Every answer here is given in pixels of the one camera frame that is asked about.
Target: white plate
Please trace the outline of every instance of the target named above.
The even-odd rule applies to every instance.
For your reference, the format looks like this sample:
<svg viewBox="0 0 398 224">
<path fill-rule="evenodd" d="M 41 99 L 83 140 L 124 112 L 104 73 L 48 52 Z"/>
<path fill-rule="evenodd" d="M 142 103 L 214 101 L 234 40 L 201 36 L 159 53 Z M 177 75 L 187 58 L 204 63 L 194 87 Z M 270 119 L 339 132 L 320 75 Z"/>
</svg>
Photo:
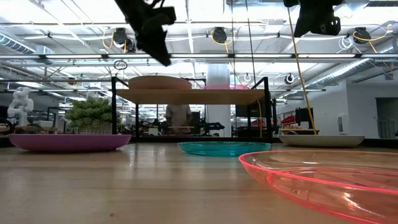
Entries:
<svg viewBox="0 0 398 224">
<path fill-rule="evenodd" d="M 280 135 L 279 139 L 288 146 L 308 146 L 308 147 L 354 147 L 361 142 L 365 136 L 316 136 L 302 134 Z"/>
</svg>

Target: transparent pink plate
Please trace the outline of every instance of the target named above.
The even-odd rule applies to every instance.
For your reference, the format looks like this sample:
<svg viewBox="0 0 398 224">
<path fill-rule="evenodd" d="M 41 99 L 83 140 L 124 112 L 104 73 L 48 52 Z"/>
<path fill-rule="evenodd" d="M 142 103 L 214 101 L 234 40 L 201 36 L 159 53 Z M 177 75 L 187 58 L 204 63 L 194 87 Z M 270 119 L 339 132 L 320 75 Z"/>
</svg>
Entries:
<svg viewBox="0 0 398 224">
<path fill-rule="evenodd" d="M 110 151 L 127 144 L 129 134 L 10 134 L 21 149 L 40 152 Z"/>
<path fill-rule="evenodd" d="M 398 223 L 398 153 L 269 151 L 239 157 L 278 194 L 360 223 Z"/>
</svg>

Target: yellow cable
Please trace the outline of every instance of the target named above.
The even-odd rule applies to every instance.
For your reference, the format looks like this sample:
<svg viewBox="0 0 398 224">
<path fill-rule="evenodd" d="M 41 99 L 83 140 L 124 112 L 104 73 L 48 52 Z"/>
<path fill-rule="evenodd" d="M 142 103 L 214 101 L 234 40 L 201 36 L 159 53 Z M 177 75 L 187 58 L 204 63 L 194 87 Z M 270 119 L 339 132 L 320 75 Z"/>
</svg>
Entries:
<svg viewBox="0 0 398 224">
<path fill-rule="evenodd" d="M 110 46 L 107 46 L 105 44 L 105 39 L 104 39 L 105 38 L 105 33 L 106 33 L 106 28 L 105 28 L 104 34 L 102 35 L 102 44 L 104 45 L 105 48 L 110 49 L 112 47 L 112 45 L 113 45 L 113 34 L 114 34 L 114 32 L 112 32 L 112 40 L 111 40 L 111 45 Z"/>
<path fill-rule="evenodd" d="M 377 50 L 376 50 L 376 48 L 374 47 L 374 45 L 372 44 L 371 41 L 369 41 L 369 44 L 370 44 L 370 46 L 372 47 L 374 53 L 377 54 Z M 391 67 L 388 66 L 384 61 L 383 61 L 383 64 L 386 66 L 386 69 L 389 69 L 389 70 L 390 70 L 390 72 L 392 73 L 392 76 L 394 76 L 394 71 L 392 71 Z"/>
<path fill-rule="evenodd" d="M 313 127 L 313 134 L 317 135 L 318 133 L 317 133 L 317 129 L 315 127 L 315 123 L 313 122 L 313 116 L 312 116 L 312 113 L 311 113 L 310 102 L 308 100 L 307 91 L 305 90 L 304 79 L 303 79 L 303 76 L 301 74 L 299 56 L 297 54 L 296 41 L 294 39 L 292 18 L 290 16 L 290 9 L 289 8 L 287 8 L 287 12 L 289 13 L 290 33 L 292 34 L 292 40 L 293 40 L 293 46 L 294 46 L 294 54 L 295 54 L 295 57 L 296 57 L 298 75 L 300 76 L 300 81 L 301 81 L 301 86 L 302 86 L 303 92 L 304 92 L 305 102 L 307 103 L 308 114 L 310 115 L 310 120 L 311 120 L 311 124 L 312 124 L 312 127 Z"/>
<path fill-rule="evenodd" d="M 380 39 L 382 39 L 382 38 L 385 38 L 386 35 L 388 34 L 388 30 L 389 30 L 389 29 L 390 29 L 390 26 L 387 26 L 386 33 L 385 33 L 383 36 L 378 37 L 378 38 L 375 38 L 375 39 L 364 39 L 364 38 L 357 37 L 357 36 L 355 36 L 355 34 L 358 33 L 358 32 L 356 32 L 356 31 L 353 33 L 353 36 L 354 36 L 355 38 L 357 38 L 358 40 L 362 40 L 362 41 L 375 41 L 375 40 L 380 40 Z"/>
<path fill-rule="evenodd" d="M 211 31 L 211 33 L 210 33 L 211 39 L 213 40 L 214 43 L 220 44 L 220 43 L 218 43 L 218 42 L 213 38 L 213 33 L 214 33 L 214 31 Z M 228 46 L 227 46 L 227 45 L 230 44 L 230 43 L 232 43 L 232 41 L 233 41 L 233 39 L 232 39 L 231 41 L 229 41 L 228 43 L 220 44 L 220 45 L 225 45 L 225 50 L 226 50 L 226 53 L 227 53 L 227 54 L 229 54 L 229 52 L 228 52 Z"/>
<path fill-rule="evenodd" d="M 257 100 L 257 103 L 259 104 L 259 112 L 260 112 L 260 119 L 261 119 L 261 122 L 259 123 L 259 127 L 260 127 L 260 138 L 262 138 L 262 116 L 261 116 L 261 105 L 260 105 L 260 102 Z"/>
</svg>

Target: green plant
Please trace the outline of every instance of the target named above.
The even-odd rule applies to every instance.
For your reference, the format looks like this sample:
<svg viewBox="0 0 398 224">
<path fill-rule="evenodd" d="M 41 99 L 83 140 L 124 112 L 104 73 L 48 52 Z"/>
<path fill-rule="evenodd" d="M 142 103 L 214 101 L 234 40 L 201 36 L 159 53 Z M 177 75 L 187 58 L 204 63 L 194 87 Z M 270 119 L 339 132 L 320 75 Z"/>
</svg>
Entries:
<svg viewBox="0 0 398 224">
<path fill-rule="evenodd" d="M 81 128 L 85 126 L 99 127 L 103 123 L 112 122 L 112 106 L 108 99 L 88 98 L 86 101 L 72 101 L 72 109 L 68 110 L 65 118 L 71 121 L 70 126 Z"/>
</svg>

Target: person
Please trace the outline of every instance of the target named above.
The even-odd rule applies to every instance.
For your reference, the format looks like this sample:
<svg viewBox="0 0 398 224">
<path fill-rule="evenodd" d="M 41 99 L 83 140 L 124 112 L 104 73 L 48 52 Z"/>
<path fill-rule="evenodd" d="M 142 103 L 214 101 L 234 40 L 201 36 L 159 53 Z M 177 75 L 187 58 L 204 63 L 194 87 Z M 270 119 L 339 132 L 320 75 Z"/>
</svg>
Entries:
<svg viewBox="0 0 398 224">
<path fill-rule="evenodd" d="M 191 118 L 189 105 L 167 105 L 166 107 L 166 121 L 167 125 L 172 127 L 172 134 L 189 134 L 190 129 L 187 126 Z"/>
</svg>

